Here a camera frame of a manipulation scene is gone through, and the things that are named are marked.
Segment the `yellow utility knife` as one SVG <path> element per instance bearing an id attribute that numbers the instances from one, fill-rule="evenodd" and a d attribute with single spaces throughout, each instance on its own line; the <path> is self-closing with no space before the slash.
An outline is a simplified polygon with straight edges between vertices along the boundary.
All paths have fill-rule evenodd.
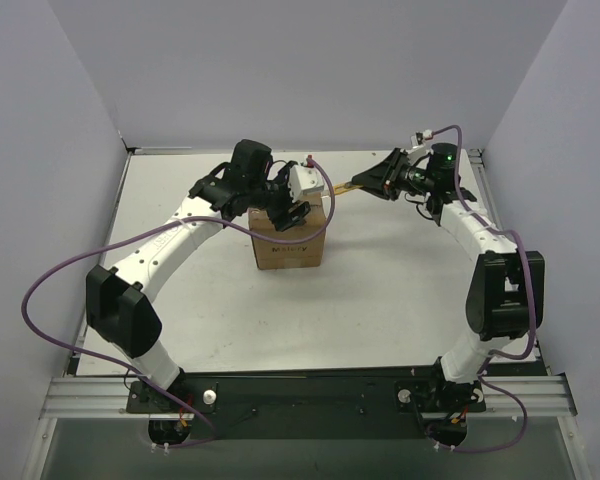
<path id="1" fill-rule="evenodd" d="M 358 190 L 361 188 L 362 188 L 361 185 L 355 185 L 350 182 L 341 183 L 334 187 L 334 194 L 336 196 L 343 195 L 343 194 L 346 194 L 346 193 L 349 193 L 351 191 L 355 191 L 355 190 Z"/>

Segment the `brown cardboard express box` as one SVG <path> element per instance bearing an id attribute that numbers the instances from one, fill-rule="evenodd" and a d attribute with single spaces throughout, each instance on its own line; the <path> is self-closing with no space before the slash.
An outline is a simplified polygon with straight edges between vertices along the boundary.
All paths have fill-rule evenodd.
<path id="1" fill-rule="evenodd" d="M 311 210 L 299 226 L 278 232 L 265 211 L 248 211 L 249 230 L 277 240 L 299 240 L 316 233 L 326 222 L 322 196 L 314 193 L 305 197 Z M 260 270 L 319 267 L 322 263 L 326 233 L 311 241 L 294 245 L 282 245 L 253 238 L 252 245 L 256 265 Z"/>

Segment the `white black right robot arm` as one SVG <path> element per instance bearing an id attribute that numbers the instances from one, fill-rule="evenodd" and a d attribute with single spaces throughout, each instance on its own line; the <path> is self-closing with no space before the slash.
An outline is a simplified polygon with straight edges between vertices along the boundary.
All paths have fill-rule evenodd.
<path id="1" fill-rule="evenodd" d="M 351 179 L 382 200 L 414 197 L 474 263 L 465 301 L 468 327 L 439 361 L 447 384 L 473 383 L 494 357 L 527 358 L 543 316 L 543 256 L 496 228 L 477 197 L 461 186 L 460 157 L 451 143 L 396 148 Z"/>

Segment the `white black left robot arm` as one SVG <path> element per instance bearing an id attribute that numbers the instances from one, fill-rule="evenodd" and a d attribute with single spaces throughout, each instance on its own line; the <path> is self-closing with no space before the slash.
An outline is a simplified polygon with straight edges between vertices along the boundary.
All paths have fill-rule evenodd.
<path id="1" fill-rule="evenodd" d="M 180 367 L 160 341 L 162 323 L 153 303 L 167 280 L 205 241 L 248 209 L 264 211 L 283 232 L 310 211 L 305 197 L 320 190 L 321 175 L 309 161 L 289 161 L 269 175 L 272 151 L 242 140 L 229 161 L 195 182 L 169 219 L 169 228 L 152 235 L 110 268 L 93 268 L 86 278 L 87 323 L 153 382 L 150 400 L 163 411 L 184 402 Z"/>

